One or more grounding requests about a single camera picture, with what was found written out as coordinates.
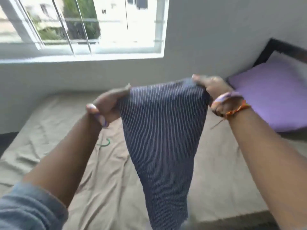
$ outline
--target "black bed frame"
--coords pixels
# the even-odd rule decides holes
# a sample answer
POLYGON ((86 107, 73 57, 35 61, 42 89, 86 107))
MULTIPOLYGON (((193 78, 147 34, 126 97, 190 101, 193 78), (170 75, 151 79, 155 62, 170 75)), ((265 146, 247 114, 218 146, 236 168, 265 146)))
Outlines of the black bed frame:
POLYGON ((265 46, 264 50, 256 60, 253 67, 267 62, 271 54, 277 51, 279 53, 283 53, 287 56, 290 56, 296 60, 299 60, 305 64, 307 64, 307 50, 291 45, 289 43, 280 41, 278 39, 271 38, 267 45, 265 46))

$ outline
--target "beige bed sheet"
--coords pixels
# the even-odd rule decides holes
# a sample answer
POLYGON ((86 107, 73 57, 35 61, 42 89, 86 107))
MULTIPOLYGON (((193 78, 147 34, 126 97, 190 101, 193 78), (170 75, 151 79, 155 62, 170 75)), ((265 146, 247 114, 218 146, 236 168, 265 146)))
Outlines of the beige bed sheet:
MULTIPOLYGON (((71 129, 98 93, 48 98, 31 115, 0 160, 0 194, 29 172, 71 129)), ((208 111, 188 196, 195 229, 241 228, 272 217, 259 194, 228 123, 208 111)), ((142 185, 125 144, 121 120, 103 129, 69 207, 67 230, 144 230, 148 224, 142 185)), ((302 153, 306 143, 291 141, 302 153)))

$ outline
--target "sleeve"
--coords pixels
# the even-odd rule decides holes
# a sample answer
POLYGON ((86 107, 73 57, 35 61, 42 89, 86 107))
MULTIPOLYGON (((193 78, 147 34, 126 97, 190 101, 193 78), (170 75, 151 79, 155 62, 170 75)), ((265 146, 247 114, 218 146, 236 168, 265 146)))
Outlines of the sleeve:
POLYGON ((60 230, 67 218, 56 197, 29 183, 18 183, 0 199, 0 229, 60 230))

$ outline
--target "person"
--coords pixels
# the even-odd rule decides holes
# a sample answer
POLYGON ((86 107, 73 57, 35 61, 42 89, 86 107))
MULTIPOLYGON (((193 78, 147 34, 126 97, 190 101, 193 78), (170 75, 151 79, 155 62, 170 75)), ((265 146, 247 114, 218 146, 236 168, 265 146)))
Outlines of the person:
MULTIPOLYGON (((232 91, 220 77, 194 75, 192 79, 213 100, 232 91)), ((111 90, 94 101, 109 123, 120 117, 115 108, 117 100, 129 91, 129 86, 111 90)), ((241 97, 230 98, 216 111, 223 114, 241 103, 241 97)), ((229 116, 228 121, 257 188, 280 228, 306 227, 307 159, 252 108, 229 116)), ((100 131, 98 121, 85 114, 22 182, 0 199, 0 229, 61 229, 100 131)))

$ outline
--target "wall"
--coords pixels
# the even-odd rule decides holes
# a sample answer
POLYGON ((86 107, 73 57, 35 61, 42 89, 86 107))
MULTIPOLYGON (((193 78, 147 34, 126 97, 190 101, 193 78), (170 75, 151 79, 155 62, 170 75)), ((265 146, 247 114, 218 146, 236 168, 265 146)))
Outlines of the wall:
POLYGON ((159 59, 0 65, 0 133, 19 131, 47 95, 249 68, 268 39, 307 48, 307 0, 170 0, 159 59))

